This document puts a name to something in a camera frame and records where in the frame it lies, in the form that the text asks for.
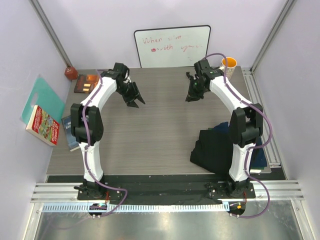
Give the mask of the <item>black wire book stand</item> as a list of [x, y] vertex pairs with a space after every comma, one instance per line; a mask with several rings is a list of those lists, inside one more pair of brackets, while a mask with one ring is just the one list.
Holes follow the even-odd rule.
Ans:
[[189, 71], [186, 72], [186, 76], [187, 76], [187, 78], [188, 78], [190, 81], [193, 81], [193, 80], [195, 79], [194, 76], [191, 75]]

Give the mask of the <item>orange brown cover book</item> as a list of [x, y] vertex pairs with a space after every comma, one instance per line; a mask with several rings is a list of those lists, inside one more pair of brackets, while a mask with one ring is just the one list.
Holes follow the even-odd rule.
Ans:
[[90, 94], [99, 82], [99, 76], [96, 74], [79, 74], [74, 93]]

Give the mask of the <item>white mug orange inside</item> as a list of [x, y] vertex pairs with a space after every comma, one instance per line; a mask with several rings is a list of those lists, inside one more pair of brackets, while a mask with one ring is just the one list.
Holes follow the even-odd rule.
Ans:
[[231, 77], [233, 76], [236, 66], [237, 66], [237, 61], [235, 58], [226, 57], [221, 60], [221, 66], [219, 67], [219, 69], [222, 70], [223, 72], [226, 69], [226, 77], [228, 80], [230, 80]]

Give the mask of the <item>black t shirt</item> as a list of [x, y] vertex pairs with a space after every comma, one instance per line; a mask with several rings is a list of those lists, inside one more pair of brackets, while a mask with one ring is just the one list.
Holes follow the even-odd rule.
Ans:
[[226, 132], [201, 130], [195, 147], [190, 154], [190, 162], [219, 176], [229, 173], [232, 165], [233, 143]]

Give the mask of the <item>blue cover book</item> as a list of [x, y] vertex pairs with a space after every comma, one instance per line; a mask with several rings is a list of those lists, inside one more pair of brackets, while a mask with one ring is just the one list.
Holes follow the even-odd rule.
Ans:
[[76, 138], [71, 133], [71, 116], [66, 116], [61, 119], [64, 132], [66, 134], [66, 140], [71, 152], [80, 148], [79, 143], [76, 141]]

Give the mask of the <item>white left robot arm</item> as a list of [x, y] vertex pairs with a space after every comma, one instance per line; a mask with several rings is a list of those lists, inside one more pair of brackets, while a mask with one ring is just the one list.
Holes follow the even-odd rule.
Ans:
[[116, 62], [112, 69], [98, 74], [97, 86], [81, 102], [70, 108], [71, 134], [80, 147], [84, 175], [80, 186], [75, 186], [78, 198], [102, 199], [109, 190], [127, 193], [120, 187], [106, 185], [105, 174], [100, 160], [100, 141], [104, 133], [101, 111], [113, 93], [122, 96], [127, 107], [137, 108], [136, 101], [144, 103], [136, 82], [131, 81], [130, 69]]

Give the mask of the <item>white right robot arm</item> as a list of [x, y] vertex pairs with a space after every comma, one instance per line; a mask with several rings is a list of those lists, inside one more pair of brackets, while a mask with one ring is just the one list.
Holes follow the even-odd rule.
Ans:
[[242, 196], [250, 183], [251, 156], [263, 133], [263, 107], [243, 97], [230, 83], [226, 70], [213, 68], [207, 59], [197, 61], [194, 70], [195, 75], [186, 73], [189, 87], [185, 101], [195, 102], [212, 92], [229, 110], [228, 133], [233, 147], [225, 190], [232, 198]]

